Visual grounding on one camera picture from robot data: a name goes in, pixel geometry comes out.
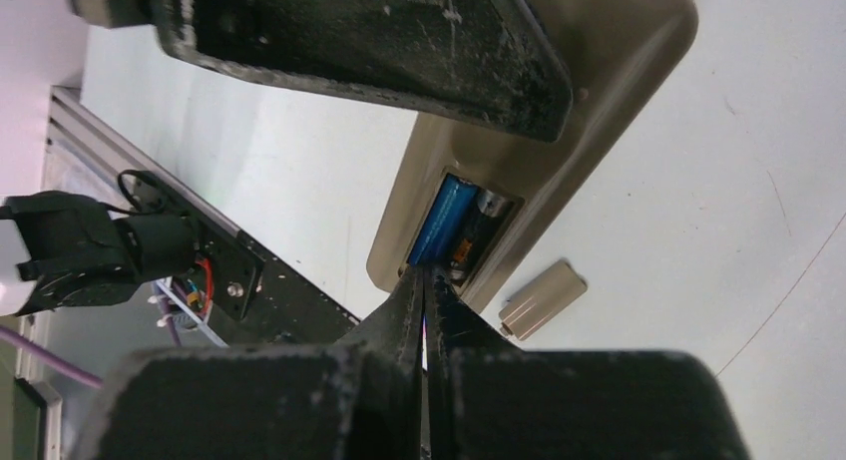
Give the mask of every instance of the white wall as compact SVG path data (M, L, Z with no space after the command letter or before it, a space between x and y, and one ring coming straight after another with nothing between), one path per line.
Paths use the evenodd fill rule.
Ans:
M50 86L79 84L87 34L67 0L0 0L0 197L41 186Z
M841 388L846 384L846 3L696 2L703 42L694 45L674 82L703 113L683 120L655 117L649 127L681 143L709 136L708 154L696 148L690 154L710 160L715 179L737 180L734 191L719 195L718 204L731 203L726 211L731 219L761 213L737 239L742 262L726 263L724 276L716 280L747 286L736 292L731 311L748 320L749 330L715 370L756 458L846 458ZM724 122L706 114L718 112ZM662 124L677 131L668 133ZM764 176L771 178L763 181L779 202L771 208L772 197L749 195L752 178ZM702 187L712 191L719 184ZM765 216L766 209L775 214ZM779 216L785 243L769 225ZM770 285L779 285L777 294L756 294L765 289L748 281L766 279L756 275L760 271L769 272ZM749 313L758 309L753 322ZM721 327L710 326L714 342Z

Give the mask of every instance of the cylindrical battery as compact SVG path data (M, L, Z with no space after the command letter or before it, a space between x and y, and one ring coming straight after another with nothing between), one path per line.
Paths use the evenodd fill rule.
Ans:
M486 190L476 196L449 257L447 273L455 284L467 280L513 205L507 198Z
M440 262L450 253L451 242L471 210L479 188L448 175L408 255L409 265Z

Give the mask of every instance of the white table surface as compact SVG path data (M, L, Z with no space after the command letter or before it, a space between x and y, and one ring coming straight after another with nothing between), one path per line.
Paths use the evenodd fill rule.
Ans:
M814 326L810 339L779 307L799 302L809 278L846 289L839 269L814 273L846 249L835 241L846 212L846 5L696 1L687 57L484 316L494 321L509 294L567 258L589 290L525 346L690 351L725 369L753 450L790 458L772 445L822 435L794 425L790 405L839 414L826 410L834 400L788 405L778 392L805 376L844 378L830 365L845 355L819 349L842 330L837 296L796 320ZM204 71L166 57L150 28L92 30L83 103L355 314L386 297L365 261L415 113ZM819 351L828 360L801 375L783 362ZM754 381L732 377L749 365ZM820 441L825 452L842 443Z

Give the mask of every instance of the purple cable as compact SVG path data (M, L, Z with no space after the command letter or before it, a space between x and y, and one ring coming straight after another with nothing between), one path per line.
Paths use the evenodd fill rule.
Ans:
M40 358L41 361L45 364L53 367L53 369L57 372L62 373L69 378L72 378L80 383L83 383L93 388L101 388L103 386L103 380L100 377L86 372L85 370L77 367L76 365L72 364L71 362L68 362L67 360L60 358L56 354L48 351L40 345L31 342L23 335L20 335L18 332L9 330L8 328L2 325L0 325L0 339L11 343L12 345L18 348L23 348L24 350Z
M153 283L153 295L156 296L156 300L159 302L159 310L162 312L162 315L165 317L165 323L168 325L168 332L171 334L171 338L174 340L174 344L177 347L182 347L183 342L180 339L180 333L177 332L177 325L174 323L173 318L170 316L171 313L171 306L168 304L168 301L162 298L164 293L159 289L159 286L156 283Z

